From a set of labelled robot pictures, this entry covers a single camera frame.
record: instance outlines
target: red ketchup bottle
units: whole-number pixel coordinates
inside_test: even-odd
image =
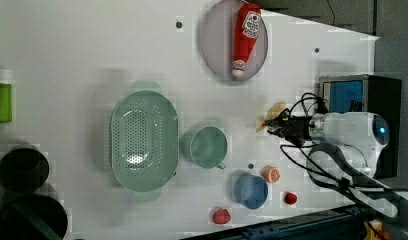
[[[256,44],[261,19],[260,8],[246,3],[239,9],[235,29],[235,50],[232,75],[240,78],[244,75],[245,66]]]

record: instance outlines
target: cup handle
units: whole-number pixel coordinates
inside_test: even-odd
[[[134,192],[132,191],[132,197],[136,202],[152,202],[157,200],[161,195],[161,188],[150,192]]]
[[[220,169],[225,169],[226,168],[226,164],[224,164],[224,163],[220,163],[218,166],[217,166],[217,168],[220,168]]]
[[[134,91],[149,90],[157,93],[161,93],[160,84],[155,81],[138,80],[133,83]]]

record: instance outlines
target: black cable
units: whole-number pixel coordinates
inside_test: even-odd
[[[311,107],[313,107],[313,106],[314,106],[316,103],[317,103],[317,101],[316,101],[316,102],[314,102],[314,103],[312,103],[312,104],[310,105],[310,107],[309,107],[308,111],[310,111]]]
[[[316,166],[316,167],[317,167],[319,170],[321,170],[322,172],[315,171],[315,170],[313,170],[313,169],[311,169],[311,168],[305,167],[304,165],[298,163],[298,162],[295,161],[291,156],[289,156],[289,154],[286,153],[286,151],[283,149],[284,147],[298,148],[298,149],[300,149],[301,153],[307,158],[307,160],[310,161],[314,166]],[[302,169],[305,169],[305,170],[307,170],[307,171],[309,171],[309,172],[315,173],[315,174],[320,175],[320,176],[322,176],[322,177],[326,177],[326,178],[332,179],[332,180],[334,180],[334,181],[337,182],[337,183],[340,182],[340,180],[336,179],[334,176],[332,176],[331,174],[329,174],[328,172],[326,172],[325,170],[323,170],[319,165],[317,165],[309,156],[307,156],[307,154],[304,153],[304,151],[303,151],[300,147],[298,147],[298,146],[293,146],[293,145],[281,145],[280,148],[281,148],[282,153],[285,154],[285,156],[286,156],[291,162],[293,162],[295,165],[301,167]]]
[[[328,5],[329,5],[329,8],[331,9],[331,12],[332,12],[332,16],[334,17],[334,21],[332,22],[332,26],[335,26],[335,13],[334,13],[334,10],[332,9],[332,7],[331,7],[331,3],[329,2],[329,0],[326,0],[327,2],[328,2]]]
[[[306,95],[311,95],[311,96],[313,96],[313,97],[315,97],[315,98],[318,97],[318,96],[316,96],[316,94],[306,92],[306,93],[304,93],[303,95],[301,95],[301,100],[303,100],[303,98],[304,98]],[[310,106],[309,109],[307,110],[306,105],[304,105],[304,101],[303,101],[303,102],[301,102],[301,107],[303,108],[304,113],[306,114],[306,117],[308,117],[308,116],[309,116],[309,111],[308,111],[308,110],[310,110],[311,106]]]
[[[318,100],[318,98],[316,97],[308,97],[308,98],[302,98],[301,100],[299,100],[298,102],[296,102],[294,105],[292,105],[290,111],[289,111],[289,116],[288,119],[291,118],[292,112],[294,111],[294,108],[297,107],[298,104],[307,101],[307,100]]]
[[[321,175],[321,176],[324,176],[324,177],[325,177],[325,175],[324,175],[323,173],[317,172],[317,171],[315,171],[315,170],[313,170],[313,169],[311,169],[311,168],[305,167],[305,166],[301,165],[300,163],[298,163],[297,161],[295,161],[291,156],[289,156],[289,154],[286,153],[285,150],[283,149],[284,147],[288,147],[288,146],[290,146],[290,145],[281,145],[280,148],[281,148],[281,151],[283,152],[283,154],[285,154],[285,156],[286,156],[291,162],[293,162],[295,165],[297,165],[297,166],[299,166],[299,167],[301,167],[301,168],[303,168],[303,169],[305,169],[305,170],[307,170],[307,171],[309,171],[309,172],[312,172],[312,173],[315,173],[315,174],[318,174],[318,175]]]

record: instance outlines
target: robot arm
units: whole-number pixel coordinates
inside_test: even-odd
[[[375,175],[379,155],[389,142],[388,124],[381,116],[364,112],[316,114],[309,126],[313,142],[353,148],[348,148],[347,161],[352,160],[365,175]]]

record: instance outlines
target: light green cup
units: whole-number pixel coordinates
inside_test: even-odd
[[[202,168],[226,168],[223,159],[228,150],[225,134],[218,128],[190,129],[182,137],[182,152]]]
[[[11,108],[11,85],[0,83],[0,123],[13,120]]]

